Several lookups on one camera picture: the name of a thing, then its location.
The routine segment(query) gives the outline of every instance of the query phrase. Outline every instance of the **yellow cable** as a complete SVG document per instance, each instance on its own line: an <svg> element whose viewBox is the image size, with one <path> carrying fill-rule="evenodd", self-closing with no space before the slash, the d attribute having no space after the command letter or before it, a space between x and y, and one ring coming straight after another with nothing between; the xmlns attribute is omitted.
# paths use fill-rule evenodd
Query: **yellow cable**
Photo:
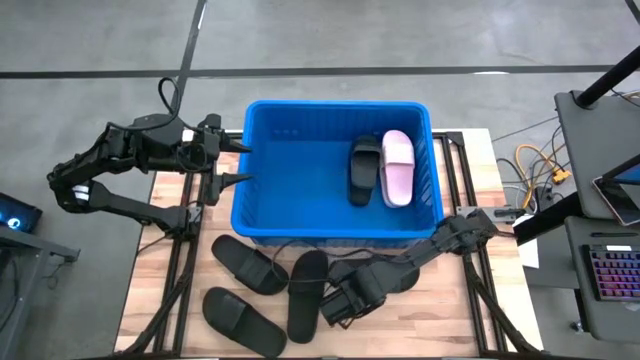
<svg viewBox="0 0 640 360"><path fill-rule="evenodd" d="M522 165L520 164L520 150L522 150L522 149L531 149L531 150L537 152L538 155L540 155L540 157L545 160L547 165L549 165L549 167L551 168L551 171L553 171L555 169L555 166L553 165L551 160L549 160L549 158L538 147L536 147L534 145L529 145L529 144L522 144L522 145L520 145L520 146L518 146L516 148L516 156L515 156L515 158L516 158L516 165L518 165L518 169L520 169L520 174L522 175L523 179L527 179L527 172L522 168ZM532 184L530 182L527 182L527 186L531 186L531 185Z"/></svg>
<svg viewBox="0 0 640 360"><path fill-rule="evenodd" d="M565 147L566 144L562 144L560 145L560 147L558 147L557 149L555 149L554 152L551 153L551 156L553 156L555 153L557 153L558 151L560 151L563 147ZM539 153L540 156L542 156L543 158L545 158L545 160L547 160L546 162L549 164L549 166L551 166L551 171L555 170L555 167L553 166L553 164L551 163L551 161L549 161L549 158L547 158L542 152ZM536 175L535 178L533 178L532 182L529 184L529 189L527 190L527 195L525 196L524 202L522 203L522 208L526 208L529 205L529 201L531 201L531 198L533 197L533 189L535 187L536 182L538 181L538 178L540 177L540 175L542 174L542 170L544 170L544 166L540 168L540 171L538 171L538 175Z"/></svg>

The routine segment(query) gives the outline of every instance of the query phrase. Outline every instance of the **laptop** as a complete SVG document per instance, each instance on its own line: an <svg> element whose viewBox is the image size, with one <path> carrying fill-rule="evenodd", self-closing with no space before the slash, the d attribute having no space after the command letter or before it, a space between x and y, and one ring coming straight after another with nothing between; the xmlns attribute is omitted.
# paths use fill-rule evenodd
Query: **laptop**
<svg viewBox="0 0 640 360"><path fill-rule="evenodd" d="M621 225L640 223L640 154L592 183Z"/></svg>

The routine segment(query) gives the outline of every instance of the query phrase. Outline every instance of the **wooden tabletop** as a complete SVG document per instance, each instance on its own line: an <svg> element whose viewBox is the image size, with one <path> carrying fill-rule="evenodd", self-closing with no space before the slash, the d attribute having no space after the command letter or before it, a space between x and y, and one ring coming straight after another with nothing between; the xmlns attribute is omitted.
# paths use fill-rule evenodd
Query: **wooden tabletop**
<svg viewBox="0 0 640 360"><path fill-rule="evenodd" d="M464 133L478 205L503 206L505 198L489 131L486 129L464 129L461 131ZM455 147L452 147L452 151L459 191L462 202L465 204L466 194ZM435 142L435 152L445 215L449 215L452 213L451 197L442 157L442 146L437 141ZM237 161L237 155L221 155L218 162L218 173L235 173ZM151 203L162 207L179 204L183 180L184 177L181 175L158 173ZM232 199L233 188L229 188L222 193L218 205L208 207L203 215L204 223L190 297L183 356L256 356L251 350L220 335L205 322L202 316L202 300L207 290L214 286L222 286L233 291L268 319L286 329L287 292L283 291L274 296L255 294L236 281L233 275L211 254L211 244L222 234L230 234L246 244L254 246L251 240L238 236L231 229ZM502 230L511 229L505 226ZM140 246L144 246L161 236L162 233L159 229L148 227L143 231ZM525 338L535 347L542 349L538 325L515 240L496 237L489 241L487 248L500 306ZM171 241L162 241L145 250L137 258L115 350L123 350L129 346L158 309L167 274L170 249ZM261 248L261 251L271 256L275 249ZM290 272L295 260L305 251L308 249L286 248L279 255L277 261ZM289 341L281 356L437 357L477 355L462 260L455 255L445 254L423 266L420 270L420 279L411 290L402 294L389 295L381 308L356 320L348 330L343 330L338 326L330 328L321 317L318 320L315 338L311 343L300 345ZM177 306L174 307L169 321L166 344L171 344L173 339L175 330L173 321L176 312ZM483 319L490 348L495 349L493 329L484 305Z"/></svg>

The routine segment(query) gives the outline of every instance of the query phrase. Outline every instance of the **blue plastic basket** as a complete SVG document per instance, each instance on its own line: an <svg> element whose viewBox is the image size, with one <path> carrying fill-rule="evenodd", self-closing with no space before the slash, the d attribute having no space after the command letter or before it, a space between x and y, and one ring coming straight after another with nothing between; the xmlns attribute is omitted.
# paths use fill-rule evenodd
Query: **blue plastic basket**
<svg viewBox="0 0 640 360"><path fill-rule="evenodd" d="M409 206L384 204L380 180L369 205L348 200L352 142L388 130L406 133L415 148ZM401 248L433 234L443 219L427 109L411 102L263 100L247 110L231 225L255 243L304 239L317 246Z"/></svg>

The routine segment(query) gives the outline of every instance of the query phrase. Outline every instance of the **rgb keyboard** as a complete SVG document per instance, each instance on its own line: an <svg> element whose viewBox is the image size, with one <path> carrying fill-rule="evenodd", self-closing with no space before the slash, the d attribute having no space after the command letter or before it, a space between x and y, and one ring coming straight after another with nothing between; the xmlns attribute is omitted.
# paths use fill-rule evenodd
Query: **rgb keyboard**
<svg viewBox="0 0 640 360"><path fill-rule="evenodd" d="M640 301L640 247L585 245L596 298Z"/></svg>

